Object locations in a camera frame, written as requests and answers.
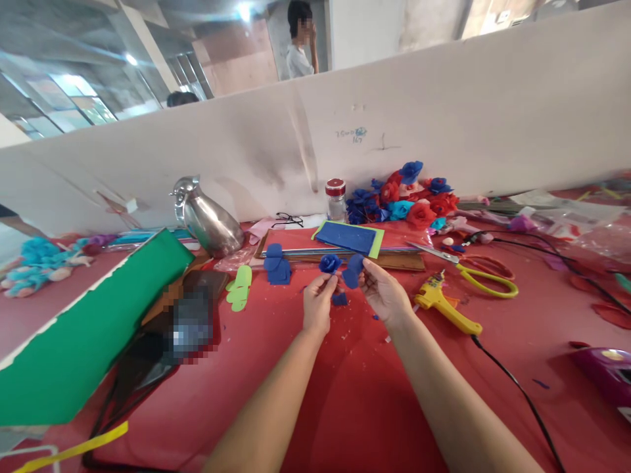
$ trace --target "wrist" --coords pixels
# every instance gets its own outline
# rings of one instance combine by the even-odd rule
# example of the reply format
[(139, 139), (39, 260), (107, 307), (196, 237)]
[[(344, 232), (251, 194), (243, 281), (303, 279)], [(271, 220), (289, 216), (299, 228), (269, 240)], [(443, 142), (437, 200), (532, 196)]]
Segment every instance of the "wrist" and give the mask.
[(310, 328), (310, 329), (303, 328), (300, 331), (300, 333), (298, 333), (297, 338), (301, 338), (305, 340), (307, 343), (313, 344), (317, 346), (317, 348), (319, 348), (320, 345), (322, 345), (322, 342), (324, 341), (325, 336), (326, 336), (326, 333), (320, 330), (316, 330), (314, 328)]
[(415, 320), (418, 321), (418, 318), (412, 311), (412, 308), (409, 308), (392, 314), (392, 316), (384, 322), (384, 325), (386, 326), (388, 333), (392, 333), (397, 330), (407, 330), (410, 325), (414, 324)]

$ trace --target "eyeglasses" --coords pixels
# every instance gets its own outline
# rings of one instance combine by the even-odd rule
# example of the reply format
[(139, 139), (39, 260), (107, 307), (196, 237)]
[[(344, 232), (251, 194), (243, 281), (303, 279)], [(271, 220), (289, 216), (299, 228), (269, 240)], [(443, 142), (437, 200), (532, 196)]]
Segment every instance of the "eyeglasses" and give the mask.
[(304, 228), (304, 226), (302, 225), (304, 221), (300, 217), (294, 217), (293, 215), (289, 215), (284, 212), (279, 212), (278, 214), (276, 214), (276, 216), (278, 217), (276, 220), (284, 220), (284, 221), (280, 221), (279, 223), (274, 223), (271, 226), (272, 228), (274, 228), (276, 225), (291, 225), (292, 223), (296, 223), (300, 225), (300, 228)]

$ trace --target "red lid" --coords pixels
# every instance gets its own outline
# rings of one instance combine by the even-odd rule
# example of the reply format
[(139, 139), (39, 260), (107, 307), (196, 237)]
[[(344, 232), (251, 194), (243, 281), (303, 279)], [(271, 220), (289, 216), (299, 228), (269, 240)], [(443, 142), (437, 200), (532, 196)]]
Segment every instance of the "red lid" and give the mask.
[(339, 197), (346, 192), (346, 183), (342, 179), (331, 179), (327, 182), (327, 195)]

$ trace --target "black cable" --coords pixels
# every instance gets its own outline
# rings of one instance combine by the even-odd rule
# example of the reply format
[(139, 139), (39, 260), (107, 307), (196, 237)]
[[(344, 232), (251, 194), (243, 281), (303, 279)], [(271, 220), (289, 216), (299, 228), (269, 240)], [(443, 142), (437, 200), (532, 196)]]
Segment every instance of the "black cable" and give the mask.
[(491, 355), (486, 348), (484, 348), (482, 346), (482, 344), (480, 343), (480, 340), (478, 339), (478, 337), (476, 335), (471, 335), (471, 339), (473, 340), (473, 343), (475, 343), (475, 345), (481, 349), (486, 356), (488, 356), (489, 358), (491, 358), (491, 360), (493, 360), (493, 362), (500, 367), (500, 369), (506, 374), (508, 375), (508, 377), (510, 379), (513, 380), (513, 382), (517, 385), (517, 387), (519, 388), (519, 390), (521, 391), (521, 393), (524, 395), (524, 397), (526, 398), (526, 401), (528, 401), (528, 405), (530, 406), (530, 410), (532, 411), (532, 413), (534, 414), (534, 418), (537, 420), (537, 423), (539, 424), (539, 428), (541, 429), (541, 432), (543, 433), (544, 437), (546, 438), (546, 441), (548, 443), (548, 446), (550, 447), (550, 450), (552, 451), (552, 455), (554, 455), (554, 459), (557, 461), (557, 464), (559, 465), (559, 471), (561, 471), (561, 473), (565, 473), (565, 467), (563, 466), (563, 462), (561, 461), (561, 457), (559, 456), (559, 453), (557, 452), (556, 447), (554, 446), (554, 442), (552, 442), (552, 437), (550, 437), (550, 434), (548, 432), (548, 429), (546, 428), (546, 425), (544, 424), (543, 419), (541, 419), (541, 416), (539, 415), (539, 412), (537, 411), (537, 408), (534, 406), (533, 402), (530, 400), (530, 397), (528, 396), (528, 394), (526, 394), (526, 392), (524, 391), (524, 388), (521, 387), (521, 384), (519, 384), (519, 381), (517, 381), (517, 378), (515, 378), (513, 376), (513, 374), (508, 371), (504, 365), (502, 365), (497, 358), (495, 358), (493, 355)]
[(508, 244), (513, 244), (513, 245), (517, 245), (517, 246), (523, 246), (524, 248), (530, 248), (531, 250), (537, 250), (539, 252), (543, 252), (543, 253), (551, 254), (551, 255), (554, 255), (554, 256), (558, 256), (559, 258), (561, 258), (561, 260), (563, 260), (563, 263), (565, 264), (565, 266), (567, 266), (567, 269), (569, 269), (575, 275), (582, 277), (590, 285), (592, 285), (594, 288), (596, 288), (601, 294), (603, 294), (603, 296), (605, 296), (607, 299), (611, 300), (615, 305), (617, 305), (627, 315), (631, 315), (631, 309), (629, 309), (626, 305), (624, 305), (622, 302), (620, 302), (618, 299), (616, 299), (616, 297), (614, 295), (610, 294), (606, 289), (604, 289), (604, 287), (602, 287), (600, 284), (598, 284), (593, 279), (588, 278), (586, 275), (584, 275), (579, 270), (574, 268), (571, 264), (568, 264), (568, 261), (571, 261), (573, 263), (578, 263), (578, 261), (576, 261), (575, 259), (568, 258), (567, 256), (562, 255), (559, 252), (559, 250), (556, 248), (556, 246), (554, 246), (551, 242), (549, 242), (548, 240), (546, 240), (542, 236), (534, 235), (532, 233), (525, 233), (525, 232), (511, 232), (511, 231), (501, 231), (501, 230), (492, 230), (492, 231), (482, 230), (482, 231), (479, 231), (479, 232), (476, 232), (476, 233), (473, 233), (473, 234), (469, 235), (467, 238), (465, 238), (465, 242), (466, 243), (474, 243), (478, 239), (478, 237), (481, 234), (483, 234), (483, 233), (508, 233), (508, 234), (511, 234), (511, 235), (523, 235), (523, 236), (526, 236), (526, 237), (533, 237), (533, 238), (537, 238), (538, 240), (541, 240), (542, 242), (546, 243), (550, 248), (552, 248), (554, 253), (553, 252), (549, 252), (547, 250), (544, 250), (543, 248), (539, 248), (538, 246), (527, 245), (525, 243), (515, 242), (515, 241), (511, 241), (511, 240), (504, 240), (502, 238), (494, 238), (493, 239), (493, 241), (496, 241), (496, 242), (499, 242), (499, 243), (508, 243)]
[[(94, 424), (92, 432), (90, 433), (90, 438), (94, 438), (98, 435), (101, 435), (108, 430), (110, 430), (114, 425), (118, 424), (127, 414), (129, 414), (136, 406), (138, 406), (141, 402), (143, 402), (146, 398), (151, 395), (161, 383), (171, 375), (177, 366), (172, 366), (171, 369), (165, 372), (160, 378), (152, 381), (144, 387), (142, 394), (140, 394), (136, 399), (134, 399), (128, 406), (120, 409), (105, 425), (101, 425), (103, 423), (103, 419), (105, 418), (105, 414), (107, 409), (114, 397), (114, 392), (116, 390), (116, 385), (118, 384), (118, 380), (114, 380), (114, 384), (112, 385), (110, 392), (101, 407), (101, 412), (99, 412), (99, 416), (97, 421)], [(102, 462), (94, 458), (94, 452), (92, 450), (85, 452), (82, 457), (82, 465), (84, 468), (88, 470), (105, 470), (105, 471), (117, 471), (117, 472), (147, 472), (147, 473), (178, 473), (175, 470), (163, 470), (161, 468), (147, 468), (145, 466), (137, 466), (130, 465), (124, 463), (108, 463)]]

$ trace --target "thermos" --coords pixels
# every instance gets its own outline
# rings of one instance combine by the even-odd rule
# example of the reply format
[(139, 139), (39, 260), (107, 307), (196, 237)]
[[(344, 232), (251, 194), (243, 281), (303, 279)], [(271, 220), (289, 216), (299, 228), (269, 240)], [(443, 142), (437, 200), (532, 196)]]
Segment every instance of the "thermos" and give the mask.
[(213, 258), (223, 258), (243, 246), (239, 222), (199, 187), (199, 174), (182, 177), (170, 194), (175, 196), (175, 218)]

